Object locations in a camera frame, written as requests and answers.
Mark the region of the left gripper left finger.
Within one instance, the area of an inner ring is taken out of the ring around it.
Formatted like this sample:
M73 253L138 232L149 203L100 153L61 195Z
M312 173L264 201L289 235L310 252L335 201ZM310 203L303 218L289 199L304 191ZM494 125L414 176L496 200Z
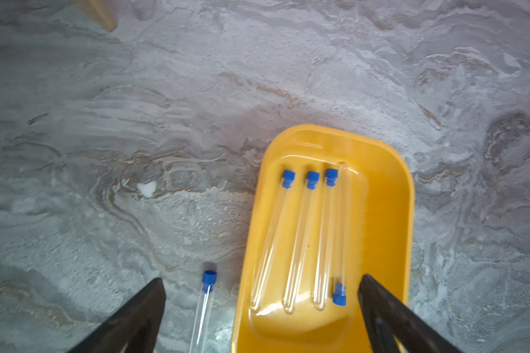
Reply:
M151 280L70 352L153 352L163 319L166 291Z

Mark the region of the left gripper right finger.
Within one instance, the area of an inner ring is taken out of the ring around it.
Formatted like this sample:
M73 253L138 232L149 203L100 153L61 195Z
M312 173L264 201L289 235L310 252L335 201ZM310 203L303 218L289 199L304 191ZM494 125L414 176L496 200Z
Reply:
M369 274L358 299L373 352L461 352Z

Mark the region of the test tube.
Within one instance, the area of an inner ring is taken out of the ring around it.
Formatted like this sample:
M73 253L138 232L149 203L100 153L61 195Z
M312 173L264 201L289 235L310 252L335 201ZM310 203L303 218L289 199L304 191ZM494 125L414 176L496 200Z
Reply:
M337 220L336 239L334 255L334 285L332 292L333 303L339 307L347 304L347 236L348 236L348 216L349 206L347 202L348 192L348 165L339 164L339 179L337 191Z
M215 271L206 270L203 272L200 296L188 350L189 353L204 351L216 280L217 273Z
M319 231L319 244L316 277L314 282L314 306L317 310L325 310L328 302L328 288L331 274L331 257L334 246L335 225L335 191L339 171L329 168L325 170L325 182L322 196L322 213Z
M275 198L275 204L269 220L263 252L256 273L256 280L253 284L250 310L254 312L259 311L264 300L266 287L272 271L272 263L278 248L278 240L280 238L279 233L282 230L282 223L284 222L286 215L289 195L291 194L294 180L295 173L291 170L285 169L282 173L278 195Z
M319 182L319 173L308 171L306 174L303 195L300 204L300 213L297 230L294 237L294 248L291 260L291 269L286 283L284 295L284 311L291 315L295 312L297 297L300 293L300 284L306 261L306 249L309 236L309 216L313 206L313 197Z

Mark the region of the yellow plastic basin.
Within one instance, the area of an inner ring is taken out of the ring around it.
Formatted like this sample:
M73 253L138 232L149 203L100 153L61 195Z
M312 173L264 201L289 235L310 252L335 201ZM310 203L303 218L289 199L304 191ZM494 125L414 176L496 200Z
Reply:
M415 187L389 145L316 125L266 150L244 257L233 352L369 352L365 274L406 302Z

